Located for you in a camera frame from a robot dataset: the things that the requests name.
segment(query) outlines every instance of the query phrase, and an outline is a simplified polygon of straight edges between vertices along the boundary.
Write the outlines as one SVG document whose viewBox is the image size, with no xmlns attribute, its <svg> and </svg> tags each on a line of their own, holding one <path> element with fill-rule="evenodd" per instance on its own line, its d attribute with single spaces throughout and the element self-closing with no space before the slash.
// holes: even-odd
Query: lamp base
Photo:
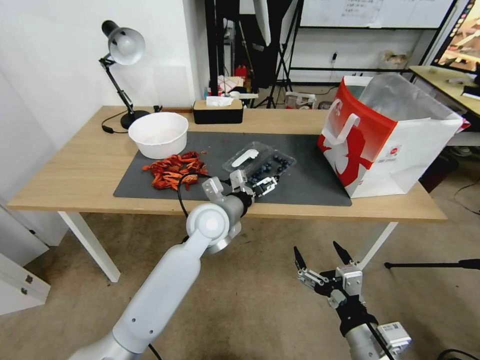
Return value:
<svg viewBox="0 0 480 360">
<path fill-rule="evenodd" d="M 135 110 L 133 114 L 126 113 L 120 119 L 121 127 L 124 129 L 128 129 L 133 122 L 142 116 L 150 114 L 148 111 L 145 110 Z"/>
</svg>

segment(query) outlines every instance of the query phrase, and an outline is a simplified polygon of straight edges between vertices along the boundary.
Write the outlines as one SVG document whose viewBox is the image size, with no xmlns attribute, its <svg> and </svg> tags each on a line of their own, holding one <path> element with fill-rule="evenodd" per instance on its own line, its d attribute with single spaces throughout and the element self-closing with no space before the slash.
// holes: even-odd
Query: whiteboard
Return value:
<svg viewBox="0 0 480 360">
<path fill-rule="evenodd" d="M 300 26 L 438 28 L 452 0 L 304 0 Z"/>
</svg>

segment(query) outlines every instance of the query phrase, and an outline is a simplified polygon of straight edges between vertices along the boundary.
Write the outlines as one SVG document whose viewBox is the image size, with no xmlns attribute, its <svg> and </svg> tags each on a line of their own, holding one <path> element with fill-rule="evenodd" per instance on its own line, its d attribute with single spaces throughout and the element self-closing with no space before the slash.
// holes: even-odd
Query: computer screen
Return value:
<svg viewBox="0 0 480 360">
<path fill-rule="evenodd" d="M 480 0 L 470 0 L 432 65 L 475 73 L 477 63 L 480 63 Z"/>
</svg>

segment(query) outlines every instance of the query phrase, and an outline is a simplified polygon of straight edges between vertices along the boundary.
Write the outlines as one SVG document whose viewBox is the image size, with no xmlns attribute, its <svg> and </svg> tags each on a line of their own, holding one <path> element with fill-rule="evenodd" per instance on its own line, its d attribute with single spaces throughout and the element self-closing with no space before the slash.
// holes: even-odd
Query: white table leg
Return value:
<svg viewBox="0 0 480 360">
<path fill-rule="evenodd" d="M 59 211 L 58 214 L 66 222 L 83 247 L 88 251 L 93 260 L 100 266 L 105 275 L 112 283 L 116 283 L 120 277 L 120 271 L 99 243 L 97 237 L 89 228 L 82 215 L 78 212 Z"/>
<path fill-rule="evenodd" d="M 356 266 L 360 270 L 363 270 L 367 266 L 398 224 L 398 222 L 392 221 L 389 222 L 386 227 L 381 224 L 375 229 L 373 232 L 374 236 L 371 240 L 367 241 L 353 258 L 353 261 L 355 261 Z"/>
</svg>

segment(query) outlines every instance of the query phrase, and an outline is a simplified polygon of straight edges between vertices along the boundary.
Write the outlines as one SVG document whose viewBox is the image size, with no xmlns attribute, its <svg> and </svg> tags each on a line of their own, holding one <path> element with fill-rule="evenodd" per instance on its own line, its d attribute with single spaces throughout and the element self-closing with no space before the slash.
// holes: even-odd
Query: desk lamp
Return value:
<svg viewBox="0 0 480 360">
<path fill-rule="evenodd" d="M 101 25 L 101 30 L 108 38 L 108 54 L 102 57 L 99 62 L 127 108 L 127 113 L 121 117 L 120 123 L 124 129 L 128 129 L 136 119 L 148 115 L 149 112 L 133 109 L 134 104 L 132 100 L 130 100 L 125 91 L 120 89 L 110 72 L 110 66 L 115 63 L 120 65 L 135 64 L 145 52 L 145 40 L 138 31 L 128 27 L 119 27 L 111 20 L 104 21 Z"/>
</svg>

